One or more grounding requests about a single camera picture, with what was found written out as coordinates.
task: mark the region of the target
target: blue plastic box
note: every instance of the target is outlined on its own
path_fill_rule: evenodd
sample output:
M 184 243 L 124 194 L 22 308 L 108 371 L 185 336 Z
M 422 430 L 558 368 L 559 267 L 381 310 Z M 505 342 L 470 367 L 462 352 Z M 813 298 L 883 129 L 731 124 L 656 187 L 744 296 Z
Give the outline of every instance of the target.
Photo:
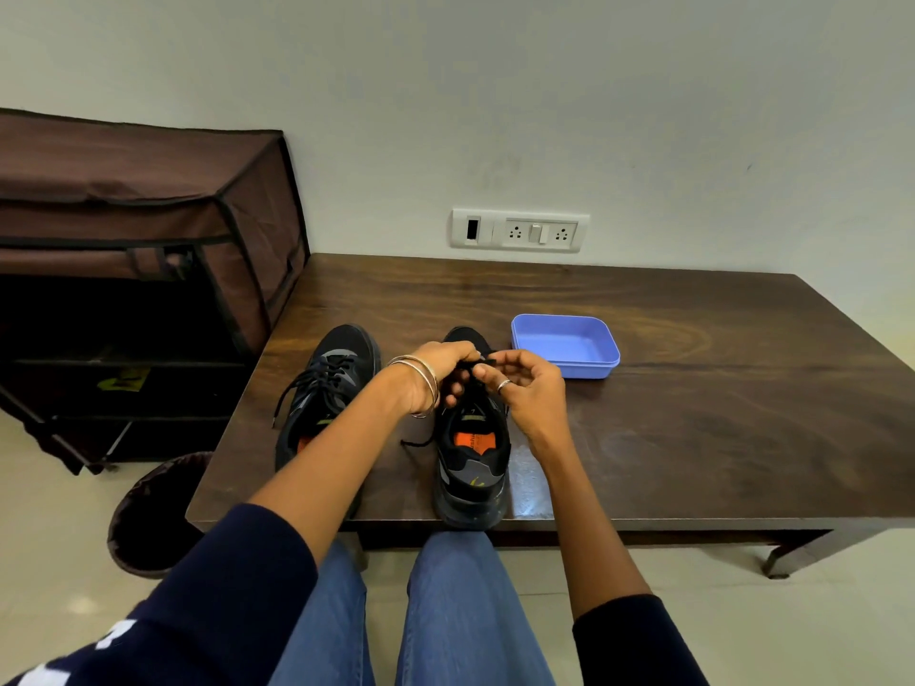
M 586 315 L 515 315 L 511 343 L 555 363 L 563 378 L 600 380 L 620 364 L 607 323 Z

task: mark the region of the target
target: blue jeans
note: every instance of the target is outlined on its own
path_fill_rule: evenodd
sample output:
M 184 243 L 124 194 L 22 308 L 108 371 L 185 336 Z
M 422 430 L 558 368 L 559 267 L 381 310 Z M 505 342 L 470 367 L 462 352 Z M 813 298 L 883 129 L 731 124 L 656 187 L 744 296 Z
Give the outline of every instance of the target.
M 417 558 L 398 684 L 552 684 L 518 594 L 482 532 L 439 532 Z M 374 684 L 365 584 L 334 542 L 270 686 Z

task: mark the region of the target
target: white print on sleeve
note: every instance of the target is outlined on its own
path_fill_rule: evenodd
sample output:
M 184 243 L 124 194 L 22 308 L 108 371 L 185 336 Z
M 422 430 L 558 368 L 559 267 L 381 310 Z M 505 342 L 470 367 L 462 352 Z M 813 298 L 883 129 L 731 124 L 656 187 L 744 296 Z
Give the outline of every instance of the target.
M 19 686 L 65 686 L 69 678 L 68 671 L 48 669 L 45 665 L 40 664 L 22 675 Z
M 127 618 L 124 621 L 118 621 L 112 626 L 112 629 L 108 631 L 108 635 L 95 644 L 95 649 L 104 650 L 107 647 L 111 647 L 112 643 L 114 643 L 124 633 L 133 628 L 133 624 L 135 623 L 135 618 Z

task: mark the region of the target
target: gold bangle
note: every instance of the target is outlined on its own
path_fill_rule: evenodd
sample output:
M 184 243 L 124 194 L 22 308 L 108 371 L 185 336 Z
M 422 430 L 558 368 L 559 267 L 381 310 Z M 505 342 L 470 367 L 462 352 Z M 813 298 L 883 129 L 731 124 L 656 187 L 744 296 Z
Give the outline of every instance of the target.
M 416 361 L 416 363 L 421 364 L 423 366 L 423 368 L 425 368 L 427 371 L 429 371 L 429 377 L 432 379 L 432 385 L 435 386 L 435 388 L 433 389 L 433 392 L 432 392 L 432 407 L 434 409 L 438 405 L 438 403 L 441 399 L 441 392 L 438 389 L 438 377 L 436 376 L 436 371 L 433 370 L 432 367 L 429 364 L 427 364 L 426 361 L 424 361 L 422 358 L 420 358 L 418 356 L 414 356 L 413 354 L 404 354 L 403 356 L 395 356 L 394 358 L 391 359 L 391 363 L 394 363 L 395 361 Z
M 438 395 L 436 394 L 436 391 L 433 389 L 432 381 L 429 380 L 429 377 L 426 375 L 426 373 L 423 372 L 423 369 L 419 368 L 419 366 L 415 363 L 410 363 L 409 361 L 404 360 L 403 358 L 393 358 L 388 363 L 388 366 L 394 366 L 395 363 L 400 363 L 405 366 L 409 366 L 410 368 L 413 368 L 417 373 L 419 373 L 419 375 L 422 377 L 422 379 L 426 381 L 426 385 L 429 388 L 429 392 L 432 394 L 432 406 L 429 407 L 425 412 L 422 412 L 421 414 L 410 413 L 410 416 L 412 416 L 414 419 L 424 419 L 426 416 L 431 414 L 436 409 L 436 405 L 438 403 Z

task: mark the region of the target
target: brown fabric shoe rack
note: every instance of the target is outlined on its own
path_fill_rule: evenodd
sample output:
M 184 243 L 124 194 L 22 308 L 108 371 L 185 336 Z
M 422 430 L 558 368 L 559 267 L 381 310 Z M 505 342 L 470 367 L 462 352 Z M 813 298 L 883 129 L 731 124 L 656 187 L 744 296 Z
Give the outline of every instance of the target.
M 0 408 L 74 473 L 212 450 L 307 257 L 280 131 L 0 111 Z

